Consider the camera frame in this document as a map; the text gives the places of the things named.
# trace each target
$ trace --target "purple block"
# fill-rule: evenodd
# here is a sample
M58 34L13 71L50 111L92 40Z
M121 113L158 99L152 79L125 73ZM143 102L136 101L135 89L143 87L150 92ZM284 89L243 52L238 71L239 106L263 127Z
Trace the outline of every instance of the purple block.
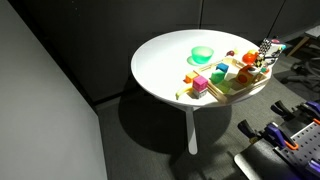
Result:
M208 80L204 78L203 76L198 76L193 79L192 87L197 90L198 92L203 91L207 88Z

